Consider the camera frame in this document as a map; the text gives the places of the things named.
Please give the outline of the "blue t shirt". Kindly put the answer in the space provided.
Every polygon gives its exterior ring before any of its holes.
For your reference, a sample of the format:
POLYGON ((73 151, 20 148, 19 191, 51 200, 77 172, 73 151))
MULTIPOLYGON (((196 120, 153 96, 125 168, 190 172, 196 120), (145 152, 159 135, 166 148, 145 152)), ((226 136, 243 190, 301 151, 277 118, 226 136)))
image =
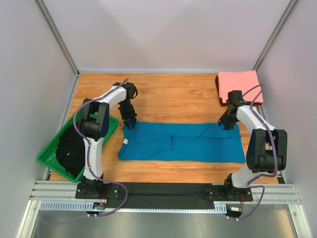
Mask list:
POLYGON ((123 128, 117 154, 123 161, 198 161, 244 163, 239 127, 226 130, 217 123, 136 122, 123 128))

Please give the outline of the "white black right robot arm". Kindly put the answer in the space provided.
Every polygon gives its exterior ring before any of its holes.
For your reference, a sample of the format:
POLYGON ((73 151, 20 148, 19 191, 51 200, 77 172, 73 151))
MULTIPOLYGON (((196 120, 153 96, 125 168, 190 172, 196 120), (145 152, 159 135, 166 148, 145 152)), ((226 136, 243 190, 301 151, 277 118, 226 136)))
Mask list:
POLYGON ((237 122, 250 132, 246 162, 224 181, 224 196, 238 198, 249 192, 249 186, 262 177, 273 178, 286 168, 287 132, 269 124, 254 106, 246 101, 242 91, 228 93, 227 110, 218 120, 226 130, 233 130, 237 122))

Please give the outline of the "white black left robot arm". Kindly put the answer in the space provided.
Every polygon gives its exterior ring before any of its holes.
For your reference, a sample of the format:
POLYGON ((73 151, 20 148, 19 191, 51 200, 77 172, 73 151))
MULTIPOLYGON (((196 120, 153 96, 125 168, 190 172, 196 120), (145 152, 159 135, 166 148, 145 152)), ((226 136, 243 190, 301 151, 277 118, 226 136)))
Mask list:
POLYGON ((110 110, 119 105, 124 124, 134 128, 137 114, 131 100, 138 95, 133 83, 124 80, 115 83, 109 91, 94 99, 85 99, 78 108, 80 119, 75 130, 82 136, 85 145, 85 170, 81 180, 81 192, 100 194, 103 189, 102 148, 109 130, 110 110))

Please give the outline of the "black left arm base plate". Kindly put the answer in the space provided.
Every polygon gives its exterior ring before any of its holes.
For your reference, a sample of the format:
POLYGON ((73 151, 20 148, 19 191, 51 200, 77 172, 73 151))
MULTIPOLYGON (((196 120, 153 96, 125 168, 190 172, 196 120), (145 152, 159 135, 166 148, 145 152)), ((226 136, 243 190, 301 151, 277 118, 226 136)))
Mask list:
POLYGON ((99 199, 106 194, 108 185, 104 183, 79 183, 76 189, 76 199, 99 199))

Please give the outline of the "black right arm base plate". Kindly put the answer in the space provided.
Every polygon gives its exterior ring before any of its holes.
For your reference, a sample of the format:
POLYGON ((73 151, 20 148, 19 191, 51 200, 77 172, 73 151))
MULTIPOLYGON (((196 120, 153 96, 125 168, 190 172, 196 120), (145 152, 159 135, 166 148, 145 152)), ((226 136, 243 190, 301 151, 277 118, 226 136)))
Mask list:
POLYGON ((207 200, 210 201, 253 201, 250 188, 236 188, 228 185, 209 184, 206 187, 206 193, 207 200))

